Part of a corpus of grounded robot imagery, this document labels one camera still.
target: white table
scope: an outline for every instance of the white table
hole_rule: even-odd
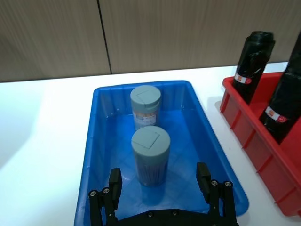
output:
[[[265,71],[283,71],[285,66],[269,64]],[[250,202],[238,223],[301,225],[299,217],[284,216],[274,204],[219,112],[222,80],[233,76],[235,69],[229,66],[0,84],[0,225],[73,225],[94,89],[164,80],[192,83]]]

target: gray-lidded container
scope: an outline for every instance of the gray-lidded container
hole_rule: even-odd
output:
[[[131,92],[135,128],[158,125],[158,110],[160,107],[161,92],[150,85],[138,86]]]
[[[132,137],[139,181],[145,186],[156,186],[166,178],[170,137],[162,128],[147,126]]]

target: gray lid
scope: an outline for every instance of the gray lid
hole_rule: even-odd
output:
[[[151,113],[159,108],[161,92],[149,85],[138,86],[131,92],[131,104],[134,110]]]
[[[143,164],[160,164],[168,159],[170,137],[158,126],[138,129],[131,143],[136,160]]]

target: cylindrical container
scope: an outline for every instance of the cylindrical container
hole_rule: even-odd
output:
[[[233,86],[247,104],[251,102],[274,44],[274,36],[269,32],[252,32],[245,41]]]
[[[301,115],[301,33],[260,121],[280,144]]]
[[[157,126],[137,130],[132,137],[139,181],[145,186],[157,186],[165,181],[170,137]]]
[[[131,105],[136,130],[158,125],[160,99],[161,92],[154,86],[142,85],[132,90]]]

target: black bottle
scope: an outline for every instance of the black bottle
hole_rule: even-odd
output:
[[[280,144],[301,115],[301,33],[289,63],[260,116],[260,121]]]
[[[245,41],[233,87],[247,104],[251,102],[274,45],[274,35],[270,32],[252,32]]]

